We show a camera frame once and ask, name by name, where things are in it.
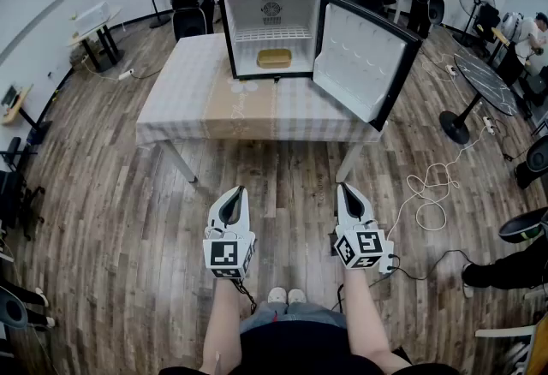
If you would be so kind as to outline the person's left forearm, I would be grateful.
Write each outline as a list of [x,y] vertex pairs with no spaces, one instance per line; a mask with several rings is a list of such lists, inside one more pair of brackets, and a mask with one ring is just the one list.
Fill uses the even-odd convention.
[[230,280],[217,280],[200,370],[228,375],[241,364],[241,356],[240,293]]

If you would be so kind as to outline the round black marble table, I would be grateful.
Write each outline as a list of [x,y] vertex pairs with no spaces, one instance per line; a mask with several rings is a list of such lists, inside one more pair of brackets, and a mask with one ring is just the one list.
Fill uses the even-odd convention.
[[465,121],[481,99],[506,116],[514,116],[517,113],[517,106],[509,87],[485,62],[467,51],[455,53],[454,60],[458,71],[475,90],[475,94],[460,115],[445,110],[439,115],[439,121],[449,138],[459,145],[465,145],[470,139]]

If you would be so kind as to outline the person's right forearm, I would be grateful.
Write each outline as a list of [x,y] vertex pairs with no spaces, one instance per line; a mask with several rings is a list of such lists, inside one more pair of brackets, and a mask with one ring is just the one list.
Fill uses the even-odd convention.
[[370,293],[363,270],[345,269],[343,274],[344,311],[352,354],[374,362],[385,375],[392,375],[410,364],[391,352],[389,340]]

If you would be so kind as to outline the white box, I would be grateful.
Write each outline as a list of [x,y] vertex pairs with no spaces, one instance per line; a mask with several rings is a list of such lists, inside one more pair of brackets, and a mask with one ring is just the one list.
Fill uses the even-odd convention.
[[110,5],[103,1],[77,15],[74,19],[74,29],[79,35],[82,35],[105,24],[109,19]]

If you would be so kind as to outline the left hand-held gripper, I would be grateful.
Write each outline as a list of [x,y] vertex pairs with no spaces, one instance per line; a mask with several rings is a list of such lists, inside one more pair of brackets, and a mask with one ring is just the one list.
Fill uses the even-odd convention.
[[244,279],[256,235],[250,230],[247,190],[237,186],[224,193],[210,208],[205,228],[205,267],[217,279]]

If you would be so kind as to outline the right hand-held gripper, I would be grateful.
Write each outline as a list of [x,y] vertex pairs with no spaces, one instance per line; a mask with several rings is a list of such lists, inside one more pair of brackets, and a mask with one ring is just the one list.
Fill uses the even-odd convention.
[[334,235],[333,253],[346,269],[368,269],[379,264],[386,242],[384,231],[374,219],[371,202],[347,183],[337,185]]

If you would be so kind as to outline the checkered beige tablecloth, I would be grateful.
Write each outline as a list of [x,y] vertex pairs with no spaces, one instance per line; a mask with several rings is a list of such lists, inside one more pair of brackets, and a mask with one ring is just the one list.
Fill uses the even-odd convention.
[[183,38],[136,123],[136,143],[186,139],[370,143],[382,134],[308,78],[235,80],[225,37]]

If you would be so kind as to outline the person's blue jeans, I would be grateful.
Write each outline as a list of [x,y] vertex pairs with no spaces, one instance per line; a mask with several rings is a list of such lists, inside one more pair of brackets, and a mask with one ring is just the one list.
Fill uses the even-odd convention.
[[240,333],[243,334],[275,321],[305,321],[347,328],[346,317],[343,314],[318,304],[295,302],[287,305],[282,302],[263,301],[254,314],[241,322]]

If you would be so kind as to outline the person's black shirt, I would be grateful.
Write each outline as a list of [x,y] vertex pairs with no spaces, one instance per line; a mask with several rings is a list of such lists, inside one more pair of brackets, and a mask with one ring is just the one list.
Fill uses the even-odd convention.
[[[241,352],[241,364],[228,375],[385,375],[374,362],[351,353],[347,328],[329,324],[275,321],[241,334]],[[459,375],[445,364],[409,364],[392,375]],[[208,374],[172,366],[158,375]]]

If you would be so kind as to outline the small black-legged side table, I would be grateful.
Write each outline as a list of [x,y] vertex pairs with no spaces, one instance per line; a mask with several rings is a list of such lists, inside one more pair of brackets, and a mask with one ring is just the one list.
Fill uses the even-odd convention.
[[[102,74],[103,72],[114,68],[124,57],[125,51],[119,50],[117,48],[116,42],[112,38],[109,29],[109,24],[114,18],[118,16],[121,10],[121,6],[114,6],[110,10],[110,16],[106,22],[92,28],[82,35],[74,37],[67,43],[67,47],[81,45],[84,48],[88,58],[91,60],[93,67],[99,74]],[[96,34],[98,36],[98,40],[100,42],[100,45],[102,46],[102,51],[106,55],[106,58],[99,58],[92,51],[92,48],[88,43],[88,39],[93,34]]]

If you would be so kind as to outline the small wooden desk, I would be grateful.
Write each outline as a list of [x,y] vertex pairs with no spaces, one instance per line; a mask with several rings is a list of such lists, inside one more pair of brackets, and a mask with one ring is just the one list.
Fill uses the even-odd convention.
[[31,145],[40,145],[51,127],[51,121],[35,122],[24,110],[23,105],[33,85],[23,89],[17,89],[11,85],[0,100],[0,124],[10,125],[18,116],[21,116],[30,126],[30,137],[27,139]]

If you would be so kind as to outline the black mini fridge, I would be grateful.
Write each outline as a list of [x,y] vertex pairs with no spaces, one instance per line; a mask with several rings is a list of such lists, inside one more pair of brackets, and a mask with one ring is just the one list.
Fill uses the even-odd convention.
[[[305,77],[360,120],[381,130],[407,79],[421,39],[349,0],[219,0],[237,80]],[[237,30],[302,26],[311,39],[236,43]],[[289,68],[263,69],[264,49],[289,49]]]

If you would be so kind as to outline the yellow container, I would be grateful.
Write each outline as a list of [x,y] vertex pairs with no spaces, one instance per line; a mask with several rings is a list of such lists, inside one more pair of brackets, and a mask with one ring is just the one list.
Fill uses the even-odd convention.
[[292,52],[289,49],[264,49],[257,55],[257,65],[263,69],[289,68]]

